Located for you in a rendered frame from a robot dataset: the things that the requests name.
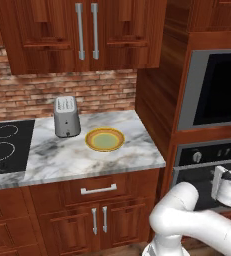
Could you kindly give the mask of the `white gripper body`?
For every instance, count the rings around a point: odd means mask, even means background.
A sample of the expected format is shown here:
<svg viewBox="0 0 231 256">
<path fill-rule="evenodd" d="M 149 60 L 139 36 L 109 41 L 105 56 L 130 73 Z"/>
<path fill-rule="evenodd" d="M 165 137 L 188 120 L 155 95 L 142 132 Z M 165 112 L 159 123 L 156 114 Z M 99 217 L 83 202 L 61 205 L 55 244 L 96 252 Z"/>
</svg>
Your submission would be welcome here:
<svg viewBox="0 0 231 256">
<path fill-rule="evenodd" d="M 226 196 L 226 185 L 222 181 L 222 175 L 226 172 L 226 169 L 222 166 L 216 166 L 214 172 L 214 178 L 212 181 L 211 197 L 217 201 L 224 201 Z"/>
</svg>

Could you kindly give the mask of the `black built-in oven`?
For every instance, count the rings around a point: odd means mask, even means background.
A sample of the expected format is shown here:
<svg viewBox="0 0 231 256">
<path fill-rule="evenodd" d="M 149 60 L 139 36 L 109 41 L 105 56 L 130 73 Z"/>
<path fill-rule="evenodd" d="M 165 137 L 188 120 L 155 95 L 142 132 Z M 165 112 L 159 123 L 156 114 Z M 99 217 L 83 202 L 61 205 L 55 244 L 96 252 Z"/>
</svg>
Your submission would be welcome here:
<svg viewBox="0 0 231 256">
<path fill-rule="evenodd" d="M 193 162 L 193 154 L 195 152 L 200 152 L 202 154 L 199 163 L 231 160 L 231 139 L 179 144 L 173 167 L 199 164 Z M 221 166 L 231 171 L 231 163 L 223 164 Z M 170 187 L 173 187 L 180 182 L 191 183 L 199 193 L 195 211 L 207 209 L 216 212 L 231 211 L 231 207 L 225 206 L 211 197 L 215 167 L 216 166 L 207 166 L 180 171 L 173 170 L 173 181 L 171 182 Z"/>
</svg>

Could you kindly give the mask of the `built-in silver microwave oven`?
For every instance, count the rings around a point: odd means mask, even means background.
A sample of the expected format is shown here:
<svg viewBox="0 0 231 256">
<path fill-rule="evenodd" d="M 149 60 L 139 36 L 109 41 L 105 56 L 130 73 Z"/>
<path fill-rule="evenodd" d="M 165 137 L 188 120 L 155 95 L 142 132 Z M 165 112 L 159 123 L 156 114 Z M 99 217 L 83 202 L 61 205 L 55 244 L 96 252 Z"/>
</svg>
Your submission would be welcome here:
<svg viewBox="0 0 231 256">
<path fill-rule="evenodd" d="M 231 49 L 193 50 L 177 130 L 231 125 Z"/>
</svg>

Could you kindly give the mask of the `yellow plate with green centre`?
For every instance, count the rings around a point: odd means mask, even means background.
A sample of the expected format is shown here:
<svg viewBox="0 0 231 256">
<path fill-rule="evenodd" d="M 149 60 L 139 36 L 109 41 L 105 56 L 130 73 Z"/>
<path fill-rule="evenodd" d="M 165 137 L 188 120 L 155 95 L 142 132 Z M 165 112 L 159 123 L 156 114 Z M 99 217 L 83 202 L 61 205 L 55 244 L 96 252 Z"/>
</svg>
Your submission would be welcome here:
<svg viewBox="0 0 231 256">
<path fill-rule="evenodd" d="M 99 152 L 111 152 L 120 148 L 125 142 L 124 134 L 111 127 L 95 128 L 85 136 L 86 145 Z"/>
</svg>

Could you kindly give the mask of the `wooden base cupboard door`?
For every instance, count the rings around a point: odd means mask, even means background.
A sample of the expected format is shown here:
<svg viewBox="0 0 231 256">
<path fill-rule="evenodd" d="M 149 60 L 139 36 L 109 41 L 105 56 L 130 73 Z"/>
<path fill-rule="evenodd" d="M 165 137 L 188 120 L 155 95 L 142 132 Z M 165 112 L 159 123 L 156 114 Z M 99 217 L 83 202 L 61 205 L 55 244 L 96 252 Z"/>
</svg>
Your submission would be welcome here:
<svg viewBox="0 0 231 256">
<path fill-rule="evenodd" d="M 92 208 L 97 208 L 97 235 L 93 233 Z M 38 216 L 48 256 L 77 256 L 100 249 L 98 205 Z"/>
<path fill-rule="evenodd" d="M 102 207 L 107 206 L 107 233 L 103 231 Z M 149 238 L 149 214 L 153 198 L 137 198 L 100 206 L 101 248 L 109 249 L 139 242 Z"/>
</svg>

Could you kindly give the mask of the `tall wooden appliance cabinet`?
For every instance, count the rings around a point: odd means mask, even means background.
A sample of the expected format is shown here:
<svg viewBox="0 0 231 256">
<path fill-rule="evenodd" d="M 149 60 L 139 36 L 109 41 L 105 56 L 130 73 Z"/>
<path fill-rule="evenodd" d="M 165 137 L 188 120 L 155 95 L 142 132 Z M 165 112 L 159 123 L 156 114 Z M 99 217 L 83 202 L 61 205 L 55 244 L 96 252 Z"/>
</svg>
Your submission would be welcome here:
<svg viewBox="0 0 231 256">
<path fill-rule="evenodd" d="M 136 112 L 166 161 L 156 205 L 174 187 L 179 144 L 231 139 L 231 125 L 177 130 L 191 52 L 210 49 L 231 49 L 231 0 L 167 0 L 159 66 L 138 70 L 136 85 Z M 230 170 L 222 181 L 218 202 L 231 207 Z M 231 211 L 217 213 L 231 220 Z"/>
</svg>

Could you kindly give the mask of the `wooden drawer front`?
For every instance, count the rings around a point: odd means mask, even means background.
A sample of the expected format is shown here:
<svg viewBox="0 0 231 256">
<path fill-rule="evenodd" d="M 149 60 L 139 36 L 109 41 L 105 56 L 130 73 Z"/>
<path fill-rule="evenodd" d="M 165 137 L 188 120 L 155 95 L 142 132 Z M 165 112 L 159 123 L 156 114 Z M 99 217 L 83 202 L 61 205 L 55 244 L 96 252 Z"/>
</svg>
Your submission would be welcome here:
<svg viewBox="0 0 231 256">
<path fill-rule="evenodd" d="M 109 187 L 111 184 L 117 184 L 117 190 L 81 195 L 80 189 L 87 190 Z M 61 185 L 64 202 L 66 205 L 88 202 L 94 200 L 109 199 L 117 196 L 125 196 L 130 192 L 131 177 L 129 174 L 112 174 L 93 178 L 78 179 L 66 181 Z"/>
</svg>

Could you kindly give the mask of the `silver toaster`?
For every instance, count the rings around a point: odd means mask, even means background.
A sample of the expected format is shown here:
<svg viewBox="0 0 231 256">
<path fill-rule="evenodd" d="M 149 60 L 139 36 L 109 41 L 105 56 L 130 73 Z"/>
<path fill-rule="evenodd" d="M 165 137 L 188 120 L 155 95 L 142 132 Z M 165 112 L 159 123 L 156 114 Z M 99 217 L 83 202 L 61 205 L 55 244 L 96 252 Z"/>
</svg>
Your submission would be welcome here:
<svg viewBox="0 0 231 256">
<path fill-rule="evenodd" d="M 75 137 L 81 132 L 77 102 L 74 96 L 60 96 L 54 101 L 54 126 L 57 137 Z"/>
</svg>

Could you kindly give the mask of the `black hob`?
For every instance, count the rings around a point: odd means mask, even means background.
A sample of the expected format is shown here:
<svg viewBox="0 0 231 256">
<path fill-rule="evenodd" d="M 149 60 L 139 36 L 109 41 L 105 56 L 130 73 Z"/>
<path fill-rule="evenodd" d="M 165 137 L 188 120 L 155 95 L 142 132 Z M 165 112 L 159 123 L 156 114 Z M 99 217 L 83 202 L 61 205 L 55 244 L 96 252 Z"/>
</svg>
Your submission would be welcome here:
<svg viewBox="0 0 231 256">
<path fill-rule="evenodd" d="M 0 174 L 26 170 L 35 120 L 0 122 Z"/>
</svg>

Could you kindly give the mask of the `wooden base cupboard run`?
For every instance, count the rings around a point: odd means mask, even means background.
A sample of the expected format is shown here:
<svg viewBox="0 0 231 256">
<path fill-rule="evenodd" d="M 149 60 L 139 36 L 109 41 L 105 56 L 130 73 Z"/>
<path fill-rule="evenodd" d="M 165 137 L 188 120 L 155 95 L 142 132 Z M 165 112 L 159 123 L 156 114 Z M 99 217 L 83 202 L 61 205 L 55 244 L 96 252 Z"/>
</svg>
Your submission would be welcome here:
<svg viewBox="0 0 231 256">
<path fill-rule="evenodd" d="M 42 256 L 22 190 L 0 190 L 0 256 Z"/>
</svg>

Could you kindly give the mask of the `wooden wall cupboard door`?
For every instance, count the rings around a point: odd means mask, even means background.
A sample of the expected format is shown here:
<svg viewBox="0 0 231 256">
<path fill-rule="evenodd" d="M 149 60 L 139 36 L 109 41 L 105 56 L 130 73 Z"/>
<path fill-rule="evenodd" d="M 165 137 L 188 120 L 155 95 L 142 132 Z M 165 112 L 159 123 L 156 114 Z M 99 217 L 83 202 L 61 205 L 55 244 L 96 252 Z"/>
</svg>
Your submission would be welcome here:
<svg viewBox="0 0 231 256">
<path fill-rule="evenodd" d="M 93 58 L 93 15 L 98 3 L 99 59 Z M 87 0 L 91 70 L 157 68 L 167 0 Z"/>
<path fill-rule="evenodd" d="M 0 30 L 11 73 L 46 74 L 88 69 L 79 59 L 75 3 L 84 0 L 0 0 Z"/>
</svg>

